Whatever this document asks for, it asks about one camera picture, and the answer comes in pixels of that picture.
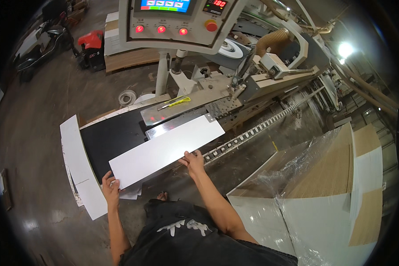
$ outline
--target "red indicator light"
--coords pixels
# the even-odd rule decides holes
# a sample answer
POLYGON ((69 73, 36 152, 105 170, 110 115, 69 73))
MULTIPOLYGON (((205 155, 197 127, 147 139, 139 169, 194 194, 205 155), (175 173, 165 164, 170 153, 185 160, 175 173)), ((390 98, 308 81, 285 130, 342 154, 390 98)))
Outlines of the red indicator light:
POLYGON ((185 28, 181 28, 181 29, 179 30, 179 33, 180 33, 181 35, 186 35, 186 34, 188 33, 188 30, 185 29, 185 28))
POLYGON ((163 33, 163 32, 165 32, 165 27, 164 26, 158 27, 158 33, 163 33))
POLYGON ((142 25, 137 26, 136 32, 143 32, 143 26, 142 25))

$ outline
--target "black conveyor belt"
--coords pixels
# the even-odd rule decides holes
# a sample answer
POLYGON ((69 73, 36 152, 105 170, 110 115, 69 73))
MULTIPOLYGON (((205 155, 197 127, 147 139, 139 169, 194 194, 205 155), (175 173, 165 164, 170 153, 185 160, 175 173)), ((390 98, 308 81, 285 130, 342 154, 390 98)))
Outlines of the black conveyor belt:
POLYGON ((147 141, 147 130, 140 111, 146 106, 105 119, 80 130, 92 169, 102 184, 111 170, 108 161, 147 141))

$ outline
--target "yellow utility knife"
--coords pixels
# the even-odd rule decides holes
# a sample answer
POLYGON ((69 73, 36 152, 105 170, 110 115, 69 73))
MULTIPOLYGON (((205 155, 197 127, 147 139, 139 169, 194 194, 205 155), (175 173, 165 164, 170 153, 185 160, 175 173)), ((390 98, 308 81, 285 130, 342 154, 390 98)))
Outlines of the yellow utility knife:
POLYGON ((157 111, 167 108, 167 107, 172 107, 176 104, 181 104, 181 103, 190 102, 190 101, 191 101, 191 99, 188 96, 182 95, 182 96, 179 96, 179 97, 176 97, 174 99, 164 102, 164 105, 158 107, 157 111))

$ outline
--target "white graphic print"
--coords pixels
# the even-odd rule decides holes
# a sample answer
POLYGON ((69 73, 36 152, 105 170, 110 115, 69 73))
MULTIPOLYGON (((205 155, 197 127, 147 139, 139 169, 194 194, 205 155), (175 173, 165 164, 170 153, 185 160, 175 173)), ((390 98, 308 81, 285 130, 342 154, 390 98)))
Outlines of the white graphic print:
POLYGON ((197 221, 194 220, 194 219, 190 220, 190 221, 186 224, 186 227, 187 227, 188 229, 193 228, 194 230, 200 230, 200 231, 201 231, 201 235, 202 235, 203 237, 205 237, 205 231, 210 230, 206 224, 199 223, 199 222, 197 222, 197 221))
POLYGON ((185 220, 180 220, 180 221, 178 221, 178 222, 175 222, 175 223, 169 224, 169 225, 167 225, 167 226, 161 227, 160 229, 158 229, 157 232, 159 232, 159 231, 161 231, 161 230, 163 230, 163 229, 167 229, 167 230, 170 229, 170 235, 171 235, 172 237, 174 237, 174 232, 175 232, 175 230, 176 230, 176 227, 177 227, 177 228, 180 228, 181 225, 185 225, 185 220))

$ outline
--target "digital temperature display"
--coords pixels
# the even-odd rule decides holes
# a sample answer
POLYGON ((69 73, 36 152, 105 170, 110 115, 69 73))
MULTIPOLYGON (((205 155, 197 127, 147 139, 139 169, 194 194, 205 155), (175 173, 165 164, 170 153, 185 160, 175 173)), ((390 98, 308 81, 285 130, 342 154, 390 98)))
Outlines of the digital temperature display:
POLYGON ((204 12, 220 16, 223 13, 223 10, 227 3, 228 2, 221 0, 208 0, 207 3, 205 3, 205 6, 202 10, 204 12))
POLYGON ((214 0, 213 5, 224 7, 226 5, 226 2, 220 0, 214 0))

